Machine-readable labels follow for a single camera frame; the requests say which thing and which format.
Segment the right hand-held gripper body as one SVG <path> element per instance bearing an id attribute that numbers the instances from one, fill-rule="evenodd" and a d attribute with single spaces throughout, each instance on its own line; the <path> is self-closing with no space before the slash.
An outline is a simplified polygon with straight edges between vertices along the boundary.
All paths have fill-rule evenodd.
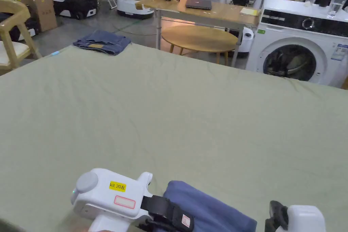
<path id="1" fill-rule="evenodd" d="M 326 223 L 322 212 L 315 206 L 291 205 L 289 207 L 272 200 L 270 217 L 277 224 L 276 232 L 325 232 Z"/>

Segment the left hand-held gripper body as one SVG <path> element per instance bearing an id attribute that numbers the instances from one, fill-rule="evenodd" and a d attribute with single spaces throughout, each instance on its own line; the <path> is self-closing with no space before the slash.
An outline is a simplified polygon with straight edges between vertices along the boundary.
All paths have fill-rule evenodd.
<path id="1" fill-rule="evenodd" d="M 90 232 L 126 232 L 131 225 L 165 214 L 165 199 L 148 191 L 152 179 L 149 172 L 132 179 L 107 169 L 92 169 L 76 181 L 73 210 L 92 220 Z"/>

